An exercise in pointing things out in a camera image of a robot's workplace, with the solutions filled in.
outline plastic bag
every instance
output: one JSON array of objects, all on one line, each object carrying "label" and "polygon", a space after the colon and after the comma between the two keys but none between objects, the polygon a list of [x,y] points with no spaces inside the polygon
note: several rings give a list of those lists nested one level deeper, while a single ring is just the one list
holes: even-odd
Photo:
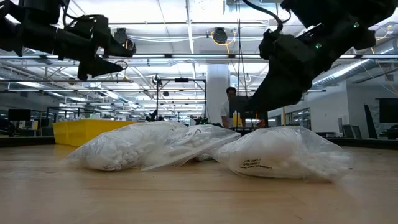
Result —
[{"label": "plastic bag", "polygon": [[169,139],[165,147],[157,147],[145,155],[141,171],[163,166],[181,166],[204,152],[240,137],[239,133],[210,124],[190,126],[185,133]]},{"label": "plastic bag", "polygon": [[238,174],[258,177],[338,180],[353,165],[351,153],[303,127],[258,129],[210,154]]},{"label": "plastic bag", "polygon": [[131,124],[100,134],[73,151],[64,161],[105,171],[140,166],[145,153],[187,131],[178,122]]}]

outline person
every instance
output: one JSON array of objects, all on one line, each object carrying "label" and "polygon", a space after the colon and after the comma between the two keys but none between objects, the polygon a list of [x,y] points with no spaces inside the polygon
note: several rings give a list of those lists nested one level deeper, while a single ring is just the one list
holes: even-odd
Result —
[{"label": "person", "polygon": [[[234,87],[228,87],[226,89],[226,95],[228,100],[221,105],[221,120],[224,128],[232,128],[234,123],[229,116],[229,101],[236,96],[236,89]],[[242,118],[242,126],[246,126],[246,120],[244,118]]]}]

